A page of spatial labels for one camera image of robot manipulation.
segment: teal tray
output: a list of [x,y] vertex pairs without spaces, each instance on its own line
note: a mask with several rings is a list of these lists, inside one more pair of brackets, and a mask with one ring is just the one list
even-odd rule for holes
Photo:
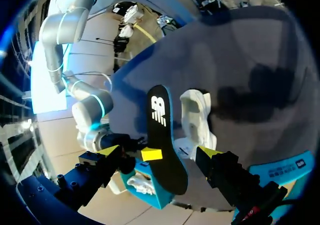
[[[150,194],[143,194],[141,192],[137,192],[133,186],[127,184],[127,181],[129,180],[129,178],[134,176],[136,172],[145,174],[151,178],[152,184],[154,186],[155,194],[150,195]],[[134,170],[129,174],[121,173],[121,178],[125,188],[130,193],[132,193],[137,198],[143,200],[144,202],[146,202],[147,204],[151,205],[156,209],[163,209],[167,204],[171,202],[172,198],[174,197],[172,193],[167,192],[160,186],[156,178],[152,175],[150,166],[147,162],[141,162],[140,160],[137,159]]]

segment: gray table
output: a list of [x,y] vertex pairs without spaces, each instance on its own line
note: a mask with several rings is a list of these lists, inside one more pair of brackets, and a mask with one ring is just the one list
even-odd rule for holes
[[[113,76],[115,133],[146,136],[146,94],[170,89],[174,138],[184,137],[180,95],[211,94],[211,131],[217,150],[232,151],[243,167],[316,149],[319,117],[316,63],[301,29],[285,11],[264,6],[234,9],[192,22],[137,55]],[[181,203],[229,210],[194,162]]]

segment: white sneaker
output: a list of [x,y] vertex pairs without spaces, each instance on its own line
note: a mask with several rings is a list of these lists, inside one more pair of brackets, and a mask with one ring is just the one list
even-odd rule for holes
[[193,143],[190,159],[196,159],[197,146],[216,150],[217,137],[209,130],[208,115],[211,111],[210,93],[190,89],[180,96],[181,123],[184,134]]

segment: shoe insole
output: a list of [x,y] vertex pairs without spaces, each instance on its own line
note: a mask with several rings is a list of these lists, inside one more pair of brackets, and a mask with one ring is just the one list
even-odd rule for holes
[[165,190],[183,195],[188,187],[188,175],[174,150],[171,98],[164,86],[149,90],[146,111],[148,147],[162,152],[162,159],[149,161],[152,174]]

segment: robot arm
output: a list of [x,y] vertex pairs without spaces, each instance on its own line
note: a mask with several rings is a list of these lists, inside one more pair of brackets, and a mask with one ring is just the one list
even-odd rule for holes
[[71,72],[65,72],[62,80],[68,93],[79,101],[72,106],[79,144],[89,151],[101,150],[101,139],[108,131],[100,120],[114,107],[110,93],[79,80]]
[[62,44],[80,41],[91,8],[97,0],[73,0],[66,13],[48,16],[42,23],[39,40],[43,43],[50,78],[58,93],[65,89]]
[[93,5],[97,0],[73,0],[66,13],[48,16],[40,29],[47,69],[57,93],[64,89],[79,102],[72,106],[72,115],[79,130],[77,140],[89,151],[101,149],[101,138],[108,131],[100,120],[113,108],[108,91],[92,87],[76,78],[72,72],[63,73],[62,44],[79,42]]

